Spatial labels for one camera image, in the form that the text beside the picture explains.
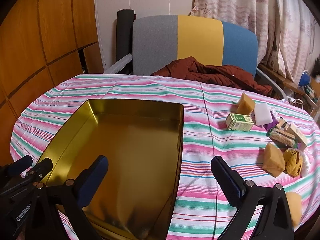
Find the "chair backrest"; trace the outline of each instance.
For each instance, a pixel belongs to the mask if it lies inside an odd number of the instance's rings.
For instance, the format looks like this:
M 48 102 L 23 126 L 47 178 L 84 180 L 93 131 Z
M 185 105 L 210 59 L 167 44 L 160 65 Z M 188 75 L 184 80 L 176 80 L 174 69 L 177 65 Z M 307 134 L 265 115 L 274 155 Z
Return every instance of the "chair backrest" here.
M 151 75 L 193 56 L 204 65 L 235 65 L 255 76 L 258 41 L 243 27 L 204 17 L 158 15 L 133 23 L 133 74 Z

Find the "white wall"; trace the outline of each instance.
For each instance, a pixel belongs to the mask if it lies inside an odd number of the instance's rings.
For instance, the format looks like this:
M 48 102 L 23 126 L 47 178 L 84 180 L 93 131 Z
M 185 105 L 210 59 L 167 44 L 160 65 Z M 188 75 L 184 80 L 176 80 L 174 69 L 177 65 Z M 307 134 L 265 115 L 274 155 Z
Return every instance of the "white wall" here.
M 96 23 L 103 67 L 116 61 L 116 17 L 120 9 L 133 9 L 137 18 L 189 14 L 194 0 L 95 0 Z
M 306 68 L 310 73 L 315 65 L 316 59 L 319 57 L 320 54 L 320 26 L 319 23 L 315 23 L 314 25 L 314 44 L 311 44 L 310 52 L 307 58 Z

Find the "cardboard box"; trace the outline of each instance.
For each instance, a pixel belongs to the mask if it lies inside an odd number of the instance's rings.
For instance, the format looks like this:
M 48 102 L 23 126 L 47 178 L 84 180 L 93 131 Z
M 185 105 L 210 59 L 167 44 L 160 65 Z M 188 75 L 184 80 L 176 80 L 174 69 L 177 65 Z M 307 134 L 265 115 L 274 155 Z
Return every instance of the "cardboard box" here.
M 296 126 L 291 123 L 289 128 L 286 130 L 287 133 L 294 135 L 298 142 L 301 143 L 300 150 L 304 151 L 308 146 L 308 140 L 305 135 Z
M 243 114 L 229 114 L 226 119 L 228 130 L 250 131 L 253 126 L 252 118 Z
M 317 83 L 314 78 L 311 78 L 310 85 L 315 92 L 315 97 L 318 98 L 320 96 L 320 83 Z

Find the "gray fabric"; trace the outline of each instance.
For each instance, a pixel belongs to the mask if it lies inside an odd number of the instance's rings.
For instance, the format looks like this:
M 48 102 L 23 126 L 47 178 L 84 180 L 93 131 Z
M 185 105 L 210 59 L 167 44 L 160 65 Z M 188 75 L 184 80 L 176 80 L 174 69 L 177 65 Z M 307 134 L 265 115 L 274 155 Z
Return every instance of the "gray fabric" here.
M 120 70 L 122 70 L 125 65 L 127 65 L 132 60 L 132 54 L 129 53 L 128 55 L 125 55 L 122 59 L 118 60 L 116 63 L 114 63 L 111 67 L 109 67 L 104 74 L 116 74 Z
M 133 74 L 151 75 L 177 59 L 178 16 L 157 15 L 133 22 Z
M 257 72 L 256 75 L 258 75 L 259 77 L 261 77 L 263 80 L 265 80 L 272 88 L 274 91 L 276 91 L 277 93 L 279 93 L 283 99 L 288 101 L 288 97 L 285 94 L 285 92 L 271 79 L 269 78 L 265 73 L 263 73 L 260 69 L 257 68 Z

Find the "starfish pattern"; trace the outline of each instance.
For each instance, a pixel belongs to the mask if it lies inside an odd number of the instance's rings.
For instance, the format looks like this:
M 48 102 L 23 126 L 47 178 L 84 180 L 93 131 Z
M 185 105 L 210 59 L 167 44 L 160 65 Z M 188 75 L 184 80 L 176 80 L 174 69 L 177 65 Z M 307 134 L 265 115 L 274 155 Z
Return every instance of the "starfish pattern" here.
M 203 11 L 202 16 L 209 15 L 210 17 L 212 17 L 211 10 L 212 8 L 208 8 L 208 5 L 206 3 L 204 4 L 204 8 L 200 8 L 200 11 Z
M 248 16 L 248 20 L 244 20 L 244 22 L 247 23 L 246 28 L 248 28 L 249 30 L 254 30 L 254 24 L 256 23 L 256 21 L 251 20 L 250 15 Z

